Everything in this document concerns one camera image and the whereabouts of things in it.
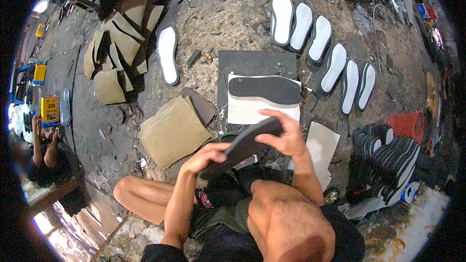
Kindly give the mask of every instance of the leg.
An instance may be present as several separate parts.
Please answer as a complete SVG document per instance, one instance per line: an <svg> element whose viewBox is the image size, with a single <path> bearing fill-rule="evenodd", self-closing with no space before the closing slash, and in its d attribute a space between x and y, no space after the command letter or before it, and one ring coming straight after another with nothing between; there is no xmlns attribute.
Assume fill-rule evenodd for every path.
<svg viewBox="0 0 466 262"><path fill-rule="evenodd" d="M126 176L115 185L113 195L129 211L160 225L174 188L171 184Z"/></svg>

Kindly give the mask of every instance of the wire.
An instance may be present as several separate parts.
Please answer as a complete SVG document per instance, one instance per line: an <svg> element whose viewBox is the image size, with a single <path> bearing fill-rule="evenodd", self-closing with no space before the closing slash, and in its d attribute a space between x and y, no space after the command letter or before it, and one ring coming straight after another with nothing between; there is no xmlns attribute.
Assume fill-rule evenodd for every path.
<svg viewBox="0 0 466 262"><path fill-rule="evenodd" d="M376 8L378 6L382 6L384 7L382 4L377 4L376 6L374 6L374 9L372 11L372 21L374 23L374 36L376 38L376 47L377 47L377 65L379 67L379 73L380 73L380 81L382 82L382 86L384 88L385 87L385 84L383 83L383 79L382 79L382 70L380 69L380 53L379 53L379 50L378 50L378 40L377 40L377 30L376 30Z"/></svg>

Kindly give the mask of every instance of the black insole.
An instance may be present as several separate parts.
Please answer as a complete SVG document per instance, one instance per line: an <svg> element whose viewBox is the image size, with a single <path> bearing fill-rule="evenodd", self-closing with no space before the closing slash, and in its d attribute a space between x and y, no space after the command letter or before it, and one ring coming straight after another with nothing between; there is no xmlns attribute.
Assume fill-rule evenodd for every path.
<svg viewBox="0 0 466 262"><path fill-rule="evenodd" d="M223 163L211 163L199 173L199 177L209 180L245 160L247 157L263 150L267 145L255 141L255 137L271 133L280 136L283 133L282 124L276 117L269 117L256 125L250 126L234 139L230 147L225 150L226 161Z"/></svg>
<svg viewBox="0 0 466 262"><path fill-rule="evenodd" d="M236 77L228 82L228 92L236 97L262 97L281 105L301 101L301 87L284 77Z"/></svg>

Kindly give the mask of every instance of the scrap pile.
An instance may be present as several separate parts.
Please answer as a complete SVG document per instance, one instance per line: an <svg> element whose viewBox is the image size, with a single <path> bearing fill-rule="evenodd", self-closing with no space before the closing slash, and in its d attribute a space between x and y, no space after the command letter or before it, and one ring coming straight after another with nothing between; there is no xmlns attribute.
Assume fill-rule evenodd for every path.
<svg viewBox="0 0 466 262"><path fill-rule="evenodd" d="M103 104L125 102L147 72L147 40L162 13L158 0L120 0L94 33L84 56L84 74L94 79Z"/></svg>

